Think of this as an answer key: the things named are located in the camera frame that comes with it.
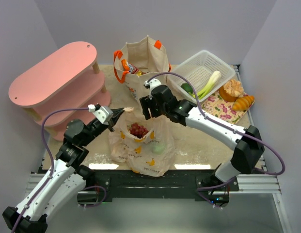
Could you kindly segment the orange yellow snack bag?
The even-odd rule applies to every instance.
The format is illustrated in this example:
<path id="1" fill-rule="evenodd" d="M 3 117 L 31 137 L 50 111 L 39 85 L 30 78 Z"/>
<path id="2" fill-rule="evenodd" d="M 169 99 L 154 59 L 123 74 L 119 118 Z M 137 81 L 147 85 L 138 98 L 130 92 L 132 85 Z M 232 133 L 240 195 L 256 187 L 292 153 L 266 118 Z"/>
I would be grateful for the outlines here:
<path id="1" fill-rule="evenodd" d="M 128 71 L 130 74 L 135 74 L 138 76 L 143 75 L 144 73 L 139 70 L 137 67 L 135 67 L 134 65 L 132 65 L 131 63 L 129 63 L 126 59 L 123 59 L 121 61 L 122 66 L 124 68 L 125 71 Z"/>

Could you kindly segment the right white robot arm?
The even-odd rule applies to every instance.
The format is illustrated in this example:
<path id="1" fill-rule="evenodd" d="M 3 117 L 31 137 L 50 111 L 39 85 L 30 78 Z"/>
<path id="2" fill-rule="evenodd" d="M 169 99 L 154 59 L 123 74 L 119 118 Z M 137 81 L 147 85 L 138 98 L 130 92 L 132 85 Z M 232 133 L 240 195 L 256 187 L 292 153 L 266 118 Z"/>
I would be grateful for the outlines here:
<path id="1" fill-rule="evenodd" d="M 232 158 L 219 164 L 210 177 L 202 180 L 203 187 L 216 188 L 239 174 L 251 174 L 264 152 L 259 130 L 245 129 L 204 113 L 188 100 L 177 100 L 168 86 L 148 84 L 149 94 L 140 98 L 145 119 L 166 116 L 170 121 L 200 130 L 221 141 L 233 151 Z"/>

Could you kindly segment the pink grape bunch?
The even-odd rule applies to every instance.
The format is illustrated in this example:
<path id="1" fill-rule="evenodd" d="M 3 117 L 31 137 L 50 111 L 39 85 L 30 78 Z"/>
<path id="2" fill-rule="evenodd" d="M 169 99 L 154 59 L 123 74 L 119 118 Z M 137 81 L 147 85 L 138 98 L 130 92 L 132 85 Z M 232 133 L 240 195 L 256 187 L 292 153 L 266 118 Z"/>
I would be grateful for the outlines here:
<path id="1" fill-rule="evenodd" d="M 129 127 L 129 132 L 131 135 L 137 138 L 142 138 L 148 133 L 148 130 L 143 125 L 140 125 L 139 123 L 133 123 Z"/>

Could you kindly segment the orange banana print plastic bag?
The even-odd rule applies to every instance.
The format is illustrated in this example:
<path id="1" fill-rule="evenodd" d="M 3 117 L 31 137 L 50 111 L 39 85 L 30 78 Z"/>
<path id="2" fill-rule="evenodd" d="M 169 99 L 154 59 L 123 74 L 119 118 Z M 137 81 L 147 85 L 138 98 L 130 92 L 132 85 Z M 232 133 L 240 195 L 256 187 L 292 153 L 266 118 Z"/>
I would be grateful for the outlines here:
<path id="1" fill-rule="evenodd" d="M 143 125 L 148 133 L 142 138 L 131 135 L 129 127 L 133 123 Z M 164 143 L 165 151 L 162 154 L 153 154 L 153 142 Z M 109 134 L 109 145 L 111 159 L 126 163 L 135 173 L 160 177 L 174 164 L 174 139 L 165 116 L 145 120 L 138 110 L 125 108 L 125 112 L 114 126 L 114 132 Z"/>

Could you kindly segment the green watermelon ball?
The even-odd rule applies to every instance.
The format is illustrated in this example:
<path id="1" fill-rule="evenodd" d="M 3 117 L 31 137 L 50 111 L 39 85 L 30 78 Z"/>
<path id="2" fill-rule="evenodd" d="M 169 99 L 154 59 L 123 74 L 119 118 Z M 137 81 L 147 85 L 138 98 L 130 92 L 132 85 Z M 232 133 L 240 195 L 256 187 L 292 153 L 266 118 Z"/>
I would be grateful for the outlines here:
<path id="1" fill-rule="evenodd" d="M 153 154 L 162 154 L 165 151 L 165 144 L 164 143 L 157 143 L 157 142 L 153 142 L 152 146 L 151 146 L 151 150 Z"/>

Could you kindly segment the canvas tote bag orange handles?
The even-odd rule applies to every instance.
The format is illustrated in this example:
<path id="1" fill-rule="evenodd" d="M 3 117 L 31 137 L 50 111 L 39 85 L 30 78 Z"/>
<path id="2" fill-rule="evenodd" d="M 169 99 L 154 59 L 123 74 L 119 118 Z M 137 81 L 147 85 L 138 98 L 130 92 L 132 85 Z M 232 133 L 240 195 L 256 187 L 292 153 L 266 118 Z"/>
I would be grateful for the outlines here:
<path id="1" fill-rule="evenodd" d="M 162 43 L 146 36 L 139 42 L 126 43 L 114 52 L 113 70 L 118 82 L 139 101 L 148 94 L 144 82 L 158 73 L 169 72 L 171 66 Z"/>

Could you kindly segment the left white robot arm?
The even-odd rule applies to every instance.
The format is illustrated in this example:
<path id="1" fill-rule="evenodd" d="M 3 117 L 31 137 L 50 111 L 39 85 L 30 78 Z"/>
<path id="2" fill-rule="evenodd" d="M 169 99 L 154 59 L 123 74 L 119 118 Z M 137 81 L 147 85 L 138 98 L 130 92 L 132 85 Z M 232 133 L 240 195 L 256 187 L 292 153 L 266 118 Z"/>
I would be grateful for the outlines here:
<path id="1" fill-rule="evenodd" d="M 92 113 L 94 119 L 88 124 L 80 119 L 67 124 L 63 144 L 51 157 L 48 172 L 22 202 L 4 210 L 2 216 L 13 233 L 44 233 L 52 214 L 94 179 L 95 172 L 82 165 L 89 153 L 85 147 L 105 130 L 113 132 L 125 110 L 99 104 L 83 110 Z"/>

